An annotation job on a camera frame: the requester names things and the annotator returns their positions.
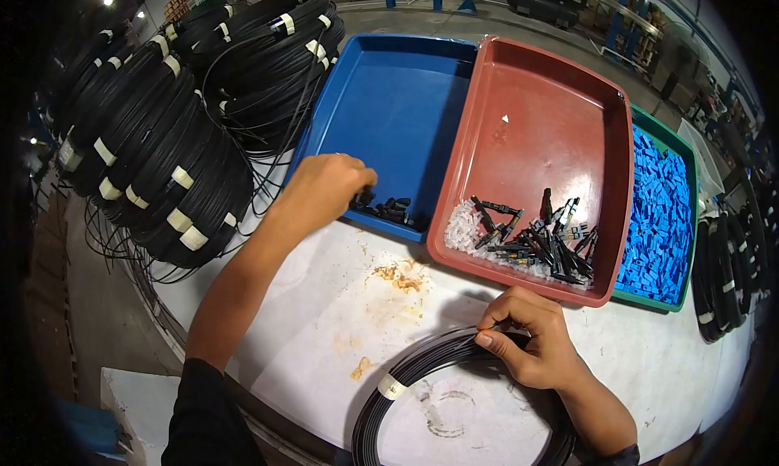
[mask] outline blue plastic tray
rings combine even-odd
[[[319,95],[289,173],[303,157],[346,153],[376,170],[372,205],[410,197],[433,217],[471,81],[476,43],[418,35],[349,39]],[[348,210],[344,215],[414,242],[420,233]]]

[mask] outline hand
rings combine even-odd
[[[511,325],[527,329],[531,340],[524,351],[506,335],[491,330],[495,324],[503,330]],[[560,304],[525,288],[503,292],[487,307],[476,328],[476,344],[501,358],[524,386],[564,392],[591,375],[573,347]]]
[[[267,217],[276,220],[285,234],[302,240],[342,216],[355,194],[376,181],[373,169],[349,155],[307,157],[268,209]]]

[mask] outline green plastic tray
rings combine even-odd
[[[698,178],[696,176],[697,167],[695,153],[685,140],[679,138],[676,133],[669,130],[666,125],[659,122],[646,110],[639,108],[635,104],[630,104],[633,114],[633,124],[649,135],[655,148],[661,152],[670,149],[673,153],[682,157],[687,172],[687,184],[689,185],[689,208],[691,214],[691,224],[693,226],[693,241],[687,250],[687,275],[682,283],[682,291],[679,292],[679,299],[676,305],[670,305],[652,298],[637,296],[622,290],[614,290],[611,294],[611,300],[626,304],[633,304],[643,307],[650,307],[665,312],[677,313],[682,310],[685,297],[687,296],[687,287],[689,283],[690,272],[693,271],[693,255],[695,255],[695,244],[698,239]]]

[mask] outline red plastic tray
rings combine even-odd
[[[477,196],[524,208],[518,231],[538,216],[546,187],[552,207],[581,198],[572,224],[598,225],[589,290],[444,244],[449,217],[461,200]],[[622,261],[632,198],[633,130],[625,92],[550,52],[499,37],[483,39],[428,233],[433,259],[542,296],[600,307],[611,296]],[[496,224],[509,222],[509,216],[491,213]]]

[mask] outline fingernail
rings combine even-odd
[[[476,334],[474,340],[476,341],[476,344],[482,347],[489,347],[489,345],[492,344],[492,337],[486,334]]]

